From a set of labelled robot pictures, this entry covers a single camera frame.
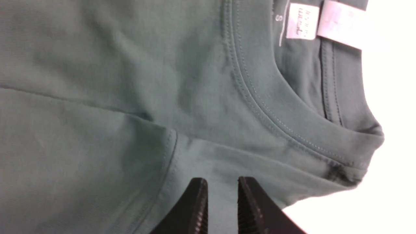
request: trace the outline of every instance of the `neckline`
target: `neckline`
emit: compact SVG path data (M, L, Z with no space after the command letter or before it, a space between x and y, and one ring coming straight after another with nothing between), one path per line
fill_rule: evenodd
M272 0L227 0L225 6L225 30L235 79L263 124L309 152L366 169L374 150L383 142L382 132L343 128L319 116L297 96L274 60Z

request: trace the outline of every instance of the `white label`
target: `white label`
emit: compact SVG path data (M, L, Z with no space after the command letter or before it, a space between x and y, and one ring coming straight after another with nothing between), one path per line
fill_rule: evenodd
M291 3L286 38L315 39L318 18L319 7Z
M318 35L362 49L366 37L365 11L334 1L325 0Z

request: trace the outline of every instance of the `clothing label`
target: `clothing label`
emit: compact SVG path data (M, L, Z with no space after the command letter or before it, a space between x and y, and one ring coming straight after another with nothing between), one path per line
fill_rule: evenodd
M325 0L318 36L362 49L366 37L365 11L330 0Z
M313 40L319 18L319 7L291 3L286 38Z

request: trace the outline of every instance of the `t-shirt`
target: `t-shirt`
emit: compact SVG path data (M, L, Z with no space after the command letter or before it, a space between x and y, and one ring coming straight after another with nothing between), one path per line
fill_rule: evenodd
M193 177L222 234L239 176L280 208L356 187L383 142L361 51L287 39L288 4L2 1L0 233L147 234Z

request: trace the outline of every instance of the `stitching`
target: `stitching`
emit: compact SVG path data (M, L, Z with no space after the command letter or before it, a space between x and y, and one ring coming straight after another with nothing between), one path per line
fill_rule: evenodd
M166 169L164 169L164 167L165 167L165 165L166 165L166 156L168 155L168 151L169 151L169 146L171 145L171 137L172 137L172 132L174 132L174 130L170 130L169 131L169 135L168 135L168 138L167 138L167 140L166 140L166 144L165 144L165 150L164 150L164 152L163 152L163 161L164 161L164 164L162 165L162 170L164 170L164 171L166 171L165 173L164 173L164 176L163 176L163 178L162 178L162 180L161 180L161 185L160 185L160 187L159 187L159 189L158 189L158 191L156 192L156 194L155 194L155 196L154 197L151 197L149 200L153 200L152 201L152 203L151 203L151 205L150 205L150 207L148 208L148 210L147 210L147 212L146 212L146 214L145 215L143 215L142 217L140 217L140 213L139 213L139 215L138 215L138 217L136 217L136 220L140 220L141 219L141 221L140 222L138 222L138 223L136 223L135 225L134 224L131 224L130 225L130 227L128 228L128 233L134 233L139 227L140 227L140 225L146 220L146 218L147 218L147 216L150 214L150 212L152 211L152 209L153 209L153 207L155 206L155 204L156 204L156 198L159 196L159 194L162 192L162 188L163 188L163 186L164 186L164 184L165 184L165 182L166 182L166 179L167 179L167 177L168 177L168 174L169 174L169 169L170 169L170 167L171 167L171 165L172 165L172 161L173 161L173 155L174 155L174 153L175 153L175 150L176 150L176 145L177 145L177 143L178 143L178 133L175 131L175 134L176 134L176 139L175 139L175 143L174 143L174 145L173 145L173 149L172 149L172 153L171 153L171 158L170 158L170 160L169 160L169 163L167 164L167 167L166 167Z
M328 69L327 69L327 49L326 49L326 42L322 41L322 69L324 71L324 75L322 77L322 89L324 92L324 106L325 106L325 113L327 115L327 119L332 121L331 111L329 109L329 98L328 98Z
M337 83L335 80L335 50L334 50L334 43L332 42L332 78L334 79L334 96L335 96L335 104L337 105L338 117L339 117L339 124L342 126L342 119L341 119L341 112L339 111L338 105L338 98L337 98Z
M268 112L270 112L271 114L272 114L272 116L285 128L285 129L287 129L289 132L291 132L292 134L294 134L295 136L297 136L298 138L300 138L301 140L303 140L305 143L307 143L307 144L309 144L309 145L311 145L311 146L313 146L313 147L315 147L315 148L317 148L317 149L319 149L319 150L321 150L321 151L324 151L324 152L326 152L326 153L328 153L328 154L330 154L330 155L332 155L332 156L336 156L336 157L338 157L338 158L340 158L340 159L342 159L342 160L345 160L345 158L343 157L343 156L340 156L340 155L337 155L337 154L335 154L335 153L333 153L333 152L330 152L330 151L328 151L328 150L326 150L326 149L323 149L322 147L319 147L319 146L317 146L317 145L315 145L315 144L313 144L313 143L311 143L311 142L309 142L309 141L307 141L305 138L303 138L303 137L301 137L300 135L298 135L298 134L296 134L295 132L293 132L293 130L291 130L288 126L286 126L282 121L280 121L280 119L278 119L276 116L275 116L275 114L272 112L272 111L270 111L270 109L267 107L267 105L263 102L263 100L260 98L260 96L259 96L259 94L257 93L257 91L256 91L256 89L254 88L254 86L253 86L253 82L252 82L252 80L251 80L251 78L250 78L250 76L249 76L249 74L248 74L248 72L247 72L247 67L246 67L246 64L245 64L245 60L244 60L244 54L243 54L243 48L241 47L241 35L238 33L238 29L240 28L240 17L239 17L239 8L238 8L238 1L236 1L236 6L237 6L237 9L236 9L236 16L237 16L237 31L236 31L236 34L237 34L237 36L238 36L238 41L239 41L239 51L240 51L240 53L241 53L241 60L242 60L242 64L243 64L243 67L244 67L244 71L245 71L245 73L246 73L246 75L247 75L247 78L248 78L248 80L249 80L249 82L250 82L250 85L251 85L251 87L253 88L253 90L254 90L254 93L256 94L256 96L257 96L257 98L261 101L261 103L263 104L263 106L266 108L266 110L268 111Z
M225 37L226 37L226 42L227 42L227 46L228 46L228 52L230 53L230 59L232 60L232 64L233 64L233 73L234 73L234 76L235 76L235 80L236 80L236 82L237 82L237 84L238 84L238 86L239 86L239 88L240 88L240 90L242 91L241 93L244 95L244 99L246 100L246 102L250 105L250 107L251 107L251 109L252 109L252 111L260 118L260 120L262 120L262 122L263 122L263 124L270 130L270 131L272 131L274 134L279 134L279 132L275 129L275 128L273 128L271 125L269 125L268 123L267 123L267 121L264 119L264 117L262 116L262 115L260 115L260 113L259 112L257 112L257 110L256 110L256 108L254 107L254 105L252 104L252 102L249 100L249 98L248 98L248 96L247 96L247 93L246 92L244 92L244 88L243 88L243 84L242 84L242 81L240 80L240 79L238 79L238 77L239 77L239 74L238 74L238 61L237 60L234 60L234 56L233 56L233 45L232 45L232 34L230 34L230 32L231 32L231 29L230 29L230 16L229 16L229 14L230 14L230 1L232 1L232 0L227 0L227 2L226 2L226 4L225 4L225 9L226 9L226 14L225 14L225 17L224 17L224 19L225 19L225 27L226 27L226 30L225 30ZM296 141L296 140L294 140L293 138L286 138L286 140L287 141L290 141L290 142L293 142L294 141L294 146L296 147L296 148L298 148L298 149L300 149L300 150L302 150L302 151L304 151L304 152L306 152L306 153L308 153L308 154L310 154L310 149L309 148L304 148L305 146L304 145L299 145L299 142L298 141ZM311 154L314 158L316 158L317 160L319 160L319 161L324 161L324 162L326 162L326 163L328 163L328 164L330 164L330 165L344 165L344 166L347 166L347 167L353 167L354 165L355 165L355 163L354 162L345 162L345 163L340 163L340 162L338 162L338 161L336 161L336 160L333 160L333 159L331 159L331 158L328 158L328 157L325 157L325 156L323 156L323 155L321 155L320 154L320 157L319 156L317 156L317 155L315 155L317 152L314 152L314 154Z

